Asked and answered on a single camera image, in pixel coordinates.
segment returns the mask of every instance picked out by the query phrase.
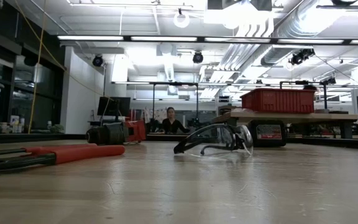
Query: red power tool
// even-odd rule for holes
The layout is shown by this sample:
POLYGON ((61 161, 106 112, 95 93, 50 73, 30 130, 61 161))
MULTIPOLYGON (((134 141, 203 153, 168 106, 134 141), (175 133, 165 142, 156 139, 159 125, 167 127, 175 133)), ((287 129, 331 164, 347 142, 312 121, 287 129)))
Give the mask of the red power tool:
POLYGON ((68 146, 23 147, 0 150, 0 155, 30 153, 24 156, 0 159, 0 170, 23 168, 33 165, 56 165, 104 156, 118 156, 125 152, 124 146, 97 146, 79 144, 68 146))
POLYGON ((98 145, 122 145, 124 142, 141 142, 146 140, 146 129, 143 121, 126 121, 105 124, 92 128, 86 133, 89 143, 98 145))

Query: person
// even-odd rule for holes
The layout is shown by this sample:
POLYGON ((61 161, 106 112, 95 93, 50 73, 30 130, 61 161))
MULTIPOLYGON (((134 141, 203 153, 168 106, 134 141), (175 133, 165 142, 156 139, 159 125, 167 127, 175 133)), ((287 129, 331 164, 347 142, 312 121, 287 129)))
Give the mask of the person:
POLYGON ((183 133, 189 133, 190 130, 183 127, 180 121, 175 119, 175 109, 169 107, 167 109, 167 118, 162 121, 162 128, 165 134, 173 133, 176 134, 178 129, 183 133))

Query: white column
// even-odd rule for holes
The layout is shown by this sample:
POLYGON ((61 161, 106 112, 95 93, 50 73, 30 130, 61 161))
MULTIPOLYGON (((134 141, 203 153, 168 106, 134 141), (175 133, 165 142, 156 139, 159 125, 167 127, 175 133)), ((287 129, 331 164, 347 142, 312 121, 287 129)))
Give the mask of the white column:
POLYGON ((128 79, 128 59, 125 55, 116 55, 106 67, 106 96, 126 97, 127 85, 111 84, 111 82, 126 82, 128 79))

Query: red handle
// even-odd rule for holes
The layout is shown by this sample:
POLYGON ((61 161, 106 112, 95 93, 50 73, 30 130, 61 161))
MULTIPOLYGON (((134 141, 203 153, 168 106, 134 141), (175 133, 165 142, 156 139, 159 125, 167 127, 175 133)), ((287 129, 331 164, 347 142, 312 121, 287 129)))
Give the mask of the red handle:
POLYGON ((60 148, 49 152, 56 154, 56 164, 104 156, 118 156, 125 152, 124 146, 91 146, 81 148, 60 148))
POLYGON ((37 153, 38 155, 42 154, 43 151, 45 153, 49 153, 49 150, 54 149, 68 149, 68 148, 80 148, 80 147, 91 147, 97 146, 96 144, 75 144, 75 145, 65 145, 65 146, 36 146, 36 147, 23 147, 26 152, 37 153))

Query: ceiling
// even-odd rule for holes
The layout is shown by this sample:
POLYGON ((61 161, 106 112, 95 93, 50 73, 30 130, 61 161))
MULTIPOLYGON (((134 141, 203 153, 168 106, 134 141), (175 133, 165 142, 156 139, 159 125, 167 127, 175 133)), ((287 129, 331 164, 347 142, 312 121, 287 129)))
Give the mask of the ceiling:
MULTIPOLYGON (((42 11, 44 0, 6 0, 17 7, 16 1, 24 11, 24 14, 42 26, 42 11)), ((179 28, 173 23, 176 9, 156 10, 157 21, 151 9, 119 8, 119 7, 75 7, 68 4, 79 3, 80 0, 47 0, 46 12, 50 16, 47 19, 46 30, 49 34, 76 34, 76 35, 191 35, 191 36, 233 36, 237 29, 227 29, 222 24, 204 23, 206 0, 160 0, 161 4, 192 5, 191 10, 183 10, 190 15, 190 24, 186 28, 179 28)), ((273 14, 275 29, 278 23, 301 0, 279 0, 284 8, 281 12, 273 14)), ((82 0, 82 3, 96 4, 150 4, 150 0, 82 0)), ((319 18, 315 23, 322 23, 319 18)), ((327 29, 316 37, 320 38, 358 38, 358 11, 346 12, 327 29)), ((158 72, 164 72, 164 64, 156 56, 158 43, 134 43, 134 42, 87 42, 81 43, 82 48, 97 49, 106 47, 121 47, 125 49, 133 66, 129 69, 129 80, 144 80, 145 77, 157 76, 158 72)), ((200 50, 204 55, 204 63, 219 63, 225 55, 229 44, 176 44, 178 51, 194 52, 200 50)), ((313 79, 337 68, 345 75, 350 75, 351 70, 358 67, 358 47, 346 46, 315 46, 314 50, 319 58, 311 57, 298 67, 287 69, 286 59, 278 67, 270 68, 264 80, 276 83, 279 80, 289 79, 313 79)), ((173 62, 175 73, 199 74, 202 65, 193 64, 192 55, 182 54, 173 62)), ((336 72, 339 82, 347 83, 349 79, 336 72)))

